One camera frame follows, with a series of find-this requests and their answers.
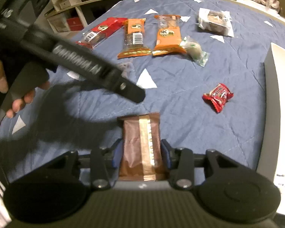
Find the round logo on package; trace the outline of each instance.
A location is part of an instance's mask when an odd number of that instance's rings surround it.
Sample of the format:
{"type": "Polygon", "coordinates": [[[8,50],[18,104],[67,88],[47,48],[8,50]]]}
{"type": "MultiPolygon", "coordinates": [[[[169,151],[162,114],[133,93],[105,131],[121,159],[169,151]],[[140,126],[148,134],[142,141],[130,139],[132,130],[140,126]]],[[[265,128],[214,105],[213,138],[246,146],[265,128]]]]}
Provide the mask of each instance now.
{"type": "Polygon", "coordinates": [[[142,25],[141,24],[133,24],[131,26],[133,29],[141,29],[142,28],[142,25]]]}
{"type": "Polygon", "coordinates": [[[104,30],[107,29],[107,28],[108,28],[107,25],[101,25],[101,26],[98,27],[98,30],[104,31],[104,30]]]}
{"type": "Polygon", "coordinates": [[[160,31],[160,36],[162,37],[173,36],[173,35],[174,35],[174,31],[172,30],[164,29],[160,31]]]}

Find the barcode label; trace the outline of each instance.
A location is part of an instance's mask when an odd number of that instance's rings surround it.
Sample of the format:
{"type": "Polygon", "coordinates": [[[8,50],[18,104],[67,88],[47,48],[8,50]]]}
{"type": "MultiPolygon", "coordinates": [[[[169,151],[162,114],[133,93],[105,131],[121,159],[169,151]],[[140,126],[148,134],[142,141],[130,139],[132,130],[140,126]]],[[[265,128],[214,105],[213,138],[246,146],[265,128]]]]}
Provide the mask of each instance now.
{"type": "Polygon", "coordinates": [[[84,40],[87,41],[87,42],[90,42],[96,35],[97,35],[97,33],[95,33],[95,32],[89,32],[85,36],[84,40]]]}
{"type": "Polygon", "coordinates": [[[143,34],[141,32],[133,33],[133,45],[143,43],[143,34]]]}

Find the red candy wrapper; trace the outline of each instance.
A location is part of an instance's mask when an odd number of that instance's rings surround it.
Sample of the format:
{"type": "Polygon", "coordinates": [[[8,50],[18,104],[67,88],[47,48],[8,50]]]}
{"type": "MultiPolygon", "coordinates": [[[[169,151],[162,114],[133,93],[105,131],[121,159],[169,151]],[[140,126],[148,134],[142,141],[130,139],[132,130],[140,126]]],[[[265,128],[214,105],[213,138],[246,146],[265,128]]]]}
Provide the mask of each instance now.
{"type": "Polygon", "coordinates": [[[126,20],[127,18],[109,17],[90,31],[84,33],[82,39],[76,43],[93,49],[101,40],[108,38],[121,28],[126,20]]]}
{"type": "Polygon", "coordinates": [[[225,103],[233,97],[233,93],[230,92],[228,87],[224,84],[218,84],[209,94],[204,93],[204,100],[211,100],[217,113],[223,110],[225,103]]]}

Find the quilted bedspread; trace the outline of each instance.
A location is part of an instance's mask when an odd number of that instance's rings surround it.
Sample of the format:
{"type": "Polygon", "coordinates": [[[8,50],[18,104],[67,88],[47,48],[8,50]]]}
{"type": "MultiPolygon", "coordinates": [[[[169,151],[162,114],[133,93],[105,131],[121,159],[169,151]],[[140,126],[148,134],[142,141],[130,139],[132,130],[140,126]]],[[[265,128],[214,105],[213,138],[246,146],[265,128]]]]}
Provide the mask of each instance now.
{"type": "MultiPolygon", "coordinates": [[[[154,82],[140,104],[58,68],[57,73],[50,73],[48,91],[37,90],[32,104],[2,122],[0,157],[10,180],[68,150],[84,154],[95,146],[111,146],[122,136],[116,122],[118,116],[150,112],[160,112],[161,138],[173,147],[187,147],[195,153],[216,149],[256,169],[266,114],[264,59],[271,42],[285,48],[285,26],[227,0],[124,0],[83,32],[108,17],[146,18],[144,42],[153,49],[157,34],[155,14],[190,16],[187,22],[181,21],[181,34],[194,38],[210,53],[206,66],[202,68],[178,54],[133,58],[129,79],[136,83],[146,69],[148,81],[154,82]],[[234,38],[223,37],[221,42],[211,37],[213,33],[197,30],[201,7],[230,11],[234,38]],[[219,114],[201,98],[218,83],[224,83],[234,93],[219,114]]],[[[120,29],[93,52],[114,64],[128,61],[117,60],[123,41],[124,32],[120,29]]],[[[198,172],[196,178],[200,183],[202,173],[198,172]]]]}

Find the orange snack package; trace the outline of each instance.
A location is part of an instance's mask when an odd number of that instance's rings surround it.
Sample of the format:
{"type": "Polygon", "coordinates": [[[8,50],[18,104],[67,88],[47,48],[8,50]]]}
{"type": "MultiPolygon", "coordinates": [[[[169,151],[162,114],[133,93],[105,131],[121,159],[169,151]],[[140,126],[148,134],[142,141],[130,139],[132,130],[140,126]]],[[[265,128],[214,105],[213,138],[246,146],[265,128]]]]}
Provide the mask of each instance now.
{"type": "Polygon", "coordinates": [[[186,50],[180,47],[181,32],[179,27],[179,15],[166,14],[155,15],[158,19],[159,30],[157,33],[156,46],[152,52],[153,55],[163,55],[168,53],[186,53],[186,50]]]}
{"type": "Polygon", "coordinates": [[[145,21],[146,19],[127,19],[123,23],[125,42],[122,52],[117,55],[118,59],[152,54],[151,50],[143,44],[145,21]]]}

